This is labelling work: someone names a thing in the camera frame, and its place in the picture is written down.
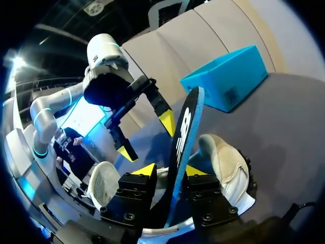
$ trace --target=black t-shirt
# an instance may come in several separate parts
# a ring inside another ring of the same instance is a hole
[[[73,146],[74,139],[81,137],[78,132],[71,128],[65,128],[64,131],[67,135],[64,147],[55,142],[54,150],[58,157],[70,165],[72,173],[82,180],[93,166],[94,160],[81,145]]]

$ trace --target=person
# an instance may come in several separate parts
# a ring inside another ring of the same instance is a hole
[[[89,184],[90,171],[95,161],[81,146],[84,138],[72,128],[59,129],[54,138],[53,147],[57,155],[57,168],[63,166],[63,160],[66,161],[72,173],[82,182],[80,188],[85,190]]]

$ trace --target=ceiling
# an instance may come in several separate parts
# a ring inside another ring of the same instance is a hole
[[[31,31],[19,50],[27,66],[16,73],[18,107],[30,120],[33,92],[82,81],[87,42],[100,33],[119,45],[149,27],[148,11],[165,0],[59,0]],[[181,0],[159,11],[159,25],[178,15]],[[193,9],[204,0],[183,0]]]

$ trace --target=blue shoe insole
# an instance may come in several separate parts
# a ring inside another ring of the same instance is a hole
[[[148,228],[169,227],[173,220],[186,165],[198,132],[204,105],[204,89],[194,88],[178,118],[169,160],[168,184],[160,201],[150,211]]]

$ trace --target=robotic arm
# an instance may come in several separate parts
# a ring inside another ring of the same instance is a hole
[[[82,95],[88,103],[112,110],[105,126],[110,130],[116,150],[132,162],[138,156],[118,125],[142,93],[146,94],[167,132],[174,136],[174,114],[158,92],[156,81],[144,75],[134,81],[128,72],[126,57],[110,35],[93,37],[87,46],[87,58],[89,66],[82,83],[33,101],[30,115],[36,127],[33,150],[37,157],[46,157],[48,145],[58,130],[54,113],[75,103]]]
[[[33,151],[37,157],[46,157],[48,145],[58,129],[54,113],[75,103],[82,95],[82,83],[79,83],[33,101],[30,115],[36,127]]]

